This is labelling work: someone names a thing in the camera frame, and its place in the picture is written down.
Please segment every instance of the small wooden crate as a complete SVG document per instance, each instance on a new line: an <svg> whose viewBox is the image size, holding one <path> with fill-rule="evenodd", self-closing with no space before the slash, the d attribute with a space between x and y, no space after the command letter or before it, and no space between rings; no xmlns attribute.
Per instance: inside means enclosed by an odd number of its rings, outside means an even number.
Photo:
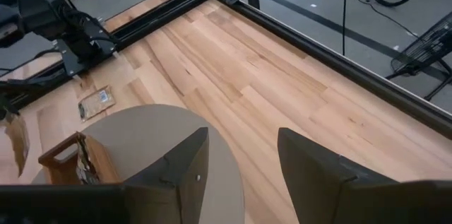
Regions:
<svg viewBox="0 0 452 224"><path fill-rule="evenodd" d="M76 132L39 157L38 162L44 166L47 182L54 185L82 184L76 174L77 151L63 160L55 158L70 146L76 145L78 139L85 141L89 159L96 170L100 183L122 182L116 168L112 164L107 149L94 138L80 132Z"/></svg>

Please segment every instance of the black metal frame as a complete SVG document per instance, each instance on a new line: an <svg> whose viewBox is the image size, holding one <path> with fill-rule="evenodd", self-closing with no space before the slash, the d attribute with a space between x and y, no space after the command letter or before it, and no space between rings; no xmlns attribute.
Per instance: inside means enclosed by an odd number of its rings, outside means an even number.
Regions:
<svg viewBox="0 0 452 224"><path fill-rule="evenodd" d="M127 48L204 1L207 0L168 0L135 18L112 32L113 36L120 40L120 43L116 45L117 51ZM443 110L430 105L385 78L377 76L240 0L218 1L452 140L452 116ZM39 87L39 90L11 96L9 100L20 109L71 80L71 77L67 76L64 71L62 61L34 75L31 79L45 76L53 76L52 82Z"/></svg>

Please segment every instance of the metal stand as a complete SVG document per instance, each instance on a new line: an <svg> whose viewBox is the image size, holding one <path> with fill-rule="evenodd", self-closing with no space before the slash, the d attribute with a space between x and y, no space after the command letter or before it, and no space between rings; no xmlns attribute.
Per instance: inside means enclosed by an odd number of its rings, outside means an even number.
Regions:
<svg viewBox="0 0 452 224"><path fill-rule="evenodd" d="M452 68L442 59L440 59L438 62L447 70L448 75L447 78L443 81L443 83L441 83L430 94L424 97L424 99L428 101L430 101L433 98L433 96L435 96L437 93L439 93L440 90L442 90L445 86L452 82Z"/></svg>
<svg viewBox="0 0 452 224"><path fill-rule="evenodd" d="M439 62L440 65L442 65L445 68L445 70L447 70L447 76L446 76L446 79L444 79L444 81L439 86L437 86L431 93L429 93L428 95L426 95L424 97L424 99L427 101L432 100L432 98L437 93L439 93L440 90L442 90L444 87L446 87L449 83L452 83L452 68L443 59L440 59L437 62ZM402 76L405 74L414 76L417 72L421 71L422 69L424 69L425 67L428 67L430 65L431 64L428 63L426 66L423 66L422 68L406 65L403 68L392 73L391 75L387 76L386 79L391 80L392 78L396 78L398 76Z"/></svg>

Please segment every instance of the concrete floor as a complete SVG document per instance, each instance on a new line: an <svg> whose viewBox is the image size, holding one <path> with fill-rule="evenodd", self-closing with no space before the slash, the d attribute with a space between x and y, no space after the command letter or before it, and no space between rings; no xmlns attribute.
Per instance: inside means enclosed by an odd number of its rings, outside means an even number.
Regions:
<svg viewBox="0 0 452 224"><path fill-rule="evenodd" d="M93 16L110 18L142 0L75 0L79 10ZM374 7L392 17L414 33L421 35L435 22L452 11L448 0L410 0L396 8L386 8L371 1ZM290 25L321 44L342 52L343 0L261 0L261 10ZM390 62L398 51L406 48L415 38L404 29L371 10L357 0L347 0L345 55L373 72L386 76L391 73ZM0 49L2 67L14 66L32 57L49 43L37 36L27 36L10 49ZM446 61L452 64L452 57ZM412 77L398 77L393 82L420 96L426 95L440 84L443 75L438 67ZM432 102L452 112L452 86L442 90Z"/></svg>

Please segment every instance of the wooden tabletop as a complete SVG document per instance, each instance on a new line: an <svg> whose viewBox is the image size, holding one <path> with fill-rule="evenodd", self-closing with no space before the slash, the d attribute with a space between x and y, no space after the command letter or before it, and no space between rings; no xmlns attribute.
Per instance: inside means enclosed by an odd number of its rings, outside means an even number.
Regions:
<svg viewBox="0 0 452 224"><path fill-rule="evenodd" d="M239 168L218 131L202 117L171 105L142 105L109 115L82 132L109 152L126 180L201 127L208 128L208 174L199 224L243 224L244 197Z"/></svg>
<svg viewBox="0 0 452 224"><path fill-rule="evenodd" d="M144 1L107 27L162 1ZM116 105L82 123L78 101L106 85ZM452 141L210 0L24 108L32 148L19 182L74 131L153 103L189 109L220 132L242 174L246 223L297 223L278 160L282 126L398 181L452 179Z"/></svg>

